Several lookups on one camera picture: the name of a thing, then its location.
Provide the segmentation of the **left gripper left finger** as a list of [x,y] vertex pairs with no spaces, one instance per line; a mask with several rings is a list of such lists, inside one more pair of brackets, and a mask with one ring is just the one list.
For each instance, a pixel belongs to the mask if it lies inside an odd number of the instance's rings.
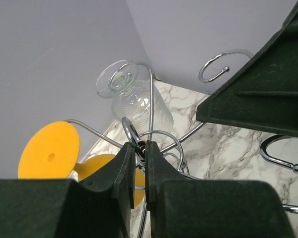
[[135,193],[135,150],[86,179],[0,179],[0,238],[127,238]]

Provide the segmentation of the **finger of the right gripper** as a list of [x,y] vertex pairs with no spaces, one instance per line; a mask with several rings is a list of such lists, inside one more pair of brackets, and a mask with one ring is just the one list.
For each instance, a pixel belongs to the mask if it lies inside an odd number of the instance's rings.
[[298,2],[264,47],[197,107],[196,120],[298,137]]

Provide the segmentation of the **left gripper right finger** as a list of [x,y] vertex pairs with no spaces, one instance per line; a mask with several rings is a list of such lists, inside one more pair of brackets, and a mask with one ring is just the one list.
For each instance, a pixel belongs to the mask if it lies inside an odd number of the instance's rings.
[[188,179],[148,142],[146,197],[154,238],[293,238],[275,190],[257,180]]

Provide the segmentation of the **yellow plastic goblet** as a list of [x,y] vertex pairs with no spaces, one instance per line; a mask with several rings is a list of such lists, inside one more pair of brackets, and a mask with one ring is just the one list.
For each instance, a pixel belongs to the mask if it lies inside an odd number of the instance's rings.
[[19,179],[66,179],[72,171],[82,181],[112,161],[114,154],[93,156],[78,163],[80,137],[68,122],[50,123],[36,132],[25,146],[18,164]]

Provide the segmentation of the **ribbed clear wine glass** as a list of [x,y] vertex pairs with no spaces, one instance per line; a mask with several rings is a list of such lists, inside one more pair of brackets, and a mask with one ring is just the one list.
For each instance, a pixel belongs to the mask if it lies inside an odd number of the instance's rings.
[[116,120],[127,117],[141,134],[149,130],[151,92],[153,92],[154,130],[171,132],[173,116],[156,86],[154,72],[144,62],[123,59],[105,68],[96,80],[97,95],[112,99],[111,111]]

